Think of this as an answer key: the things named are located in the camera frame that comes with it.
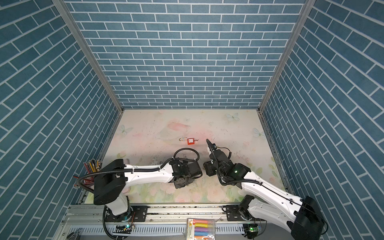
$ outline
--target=black cable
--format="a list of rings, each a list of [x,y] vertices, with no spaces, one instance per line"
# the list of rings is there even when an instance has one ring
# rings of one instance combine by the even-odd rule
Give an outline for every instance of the black cable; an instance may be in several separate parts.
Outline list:
[[[105,225],[105,215],[106,215],[106,212],[107,212],[107,206],[104,205],[104,210],[103,210],[103,229],[104,229],[104,232],[105,234],[110,237],[111,239],[114,239],[114,240],[123,240],[123,239],[126,239],[127,237],[124,237],[124,236],[114,236],[112,234],[109,233],[108,229],[107,229],[107,226]]]
[[[202,176],[203,176],[203,172],[200,173],[200,176],[198,176],[198,177],[191,177],[191,179],[198,179],[198,178],[200,178]]]
[[[183,150],[190,150],[190,151],[196,153],[197,158],[196,158],[194,161],[197,161],[197,160],[200,159],[200,155],[199,155],[199,153],[198,153],[195,149],[192,149],[192,148],[189,148],[189,147],[180,148],[179,150],[177,150],[177,151],[175,152],[175,154],[173,154],[173,158],[176,158],[176,154],[178,154],[180,151],[183,151]]]

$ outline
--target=wire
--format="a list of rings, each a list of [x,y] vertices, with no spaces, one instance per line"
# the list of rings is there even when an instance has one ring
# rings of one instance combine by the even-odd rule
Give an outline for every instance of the wire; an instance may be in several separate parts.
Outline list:
[[[123,239],[126,239],[127,237],[124,237],[124,236],[114,236],[112,234],[109,233],[108,229],[107,229],[107,226],[105,225],[105,215],[106,215],[106,212],[107,212],[107,206],[104,205],[104,210],[103,210],[103,229],[104,229],[104,232],[105,234],[110,237],[111,239],[115,239],[115,240],[123,240]]]
[[[133,219],[135,218],[135,214],[136,214],[136,212],[133,213],[132,221],[131,221],[131,226],[133,225]]]
[[[180,151],[183,151],[183,150],[190,150],[194,153],[196,153],[197,155],[197,158],[196,159],[186,159],[186,158],[179,158],[179,157],[176,157],[176,154]],[[79,177],[76,181],[76,185],[77,186],[80,186],[81,188],[91,192],[91,193],[94,193],[94,190],[88,186],[85,186],[82,181],[86,178],[89,178],[89,177],[93,177],[93,176],[97,176],[97,175],[100,175],[100,174],[111,174],[111,173],[124,173],[124,172],[156,172],[156,171],[159,171],[160,169],[162,169],[169,161],[171,160],[179,160],[179,161],[187,161],[187,162],[195,162],[197,160],[200,159],[200,155],[199,153],[195,150],[195,149],[192,149],[192,148],[181,148],[179,150],[177,150],[174,154],[174,156],[172,158],[169,158],[167,159],[160,167],[154,167],[154,168],[138,168],[138,169],[132,169],[132,168],[129,168],[129,169],[119,169],[119,170],[112,170],[112,171],[106,171],[106,172],[103,172],[103,171],[100,171],[100,172],[94,172],[94,173],[90,173],[90,174],[87,174],[87,175],[84,175],[82,177]]]
[[[257,237],[263,235],[263,233],[266,231],[266,224],[267,224],[267,223],[268,223],[268,222],[265,221],[265,227],[264,227],[264,230],[262,231],[262,233],[257,234]]]

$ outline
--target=black motor housing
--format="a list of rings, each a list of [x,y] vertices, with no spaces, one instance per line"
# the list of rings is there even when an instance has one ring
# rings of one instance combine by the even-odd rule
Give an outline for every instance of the black motor housing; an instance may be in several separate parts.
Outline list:
[[[297,212],[295,222],[287,222],[295,240],[318,240],[324,227],[324,217],[317,202],[307,196]]]
[[[122,159],[116,159],[104,168],[102,172],[124,169],[125,164]],[[95,176],[95,189],[93,203],[95,205],[105,205],[116,200],[125,187],[124,173],[109,173]]]
[[[187,164],[187,162],[182,163],[179,160],[171,160],[169,164],[173,169],[174,178],[171,182],[175,184],[175,188],[185,187],[186,185],[193,183],[194,179],[203,175],[197,161]]]

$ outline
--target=scissors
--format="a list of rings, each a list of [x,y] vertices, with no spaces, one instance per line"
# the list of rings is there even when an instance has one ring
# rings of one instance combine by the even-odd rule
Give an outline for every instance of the scissors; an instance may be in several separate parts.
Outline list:
[[[67,240],[80,240],[80,232],[82,231],[82,228],[79,228],[76,232],[71,232],[67,236]]]

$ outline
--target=metal rail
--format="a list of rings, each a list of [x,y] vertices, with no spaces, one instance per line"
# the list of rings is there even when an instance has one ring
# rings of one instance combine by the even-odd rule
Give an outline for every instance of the metal rail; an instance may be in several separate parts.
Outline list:
[[[101,69],[99,63],[97,62],[95,56],[93,55],[88,43],[85,41],[85,38],[82,35],[67,5],[63,0],[52,0],[52,2],[57,8],[57,11],[60,13],[61,17],[63,18],[65,24],[71,31],[73,37],[75,38],[76,42],[80,46],[81,50],[83,51],[85,57],[88,59],[88,62],[91,65],[92,69],[95,71],[96,75],[99,77],[101,84],[104,86],[112,102],[115,104],[117,110],[119,111],[119,113],[122,113],[123,107],[121,103],[119,102],[114,91],[112,90],[107,80],[107,77],[104,75],[103,70]]]
[[[265,95],[262,99],[262,102],[260,103],[259,111],[263,112],[264,108],[271,97],[272,91],[276,86],[277,81],[279,80],[279,77],[281,75],[281,72],[283,71],[283,68],[285,64],[287,63],[288,57],[292,52],[293,47],[295,46],[295,43],[297,39],[299,38],[300,32],[303,29],[304,23],[308,18],[309,13],[312,10],[312,7],[314,5],[314,2],[316,0],[306,0],[304,3],[303,8],[300,11],[299,18],[297,19],[297,23],[293,27],[291,36],[287,42],[286,47],[284,48],[283,54],[281,55],[281,59],[279,61],[279,64],[277,65],[275,72],[273,73],[273,76],[271,78],[271,81],[265,91]]]
[[[242,224],[254,221],[227,221],[222,206],[238,203],[174,203],[174,204],[134,204],[148,206],[145,222],[135,223],[130,236],[181,235],[185,232],[187,218],[207,218],[216,220],[216,234],[244,233]],[[70,205],[54,240],[64,240],[68,233],[83,228],[82,235],[105,235],[102,225],[104,206],[93,204]],[[106,223],[110,232],[123,223]]]
[[[261,113],[260,111],[257,111],[257,113],[259,115],[260,122],[261,122],[261,124],[263,126],[265,137],[266,137],[266,139],[268,141],[268,144],[269,144],[269,147],[271,149],[273,158],[275,159],[276,168],[279,171],[281,180],[283,181],[283,185],[285,187],[285,191],[295,195],[295,192],[293,191],[292,185],[290,184],[288,176],[287,176],[287,174],[286,174],[286,172],[284,170],[283,163],[281,162],[281,158],[280,158],[280,155],[279,155],[279,153],[277,151],[276,144],[273,141],[271,132],[269,131],[269,127],[268,127],[268,125],[266,123],[264,114]]]

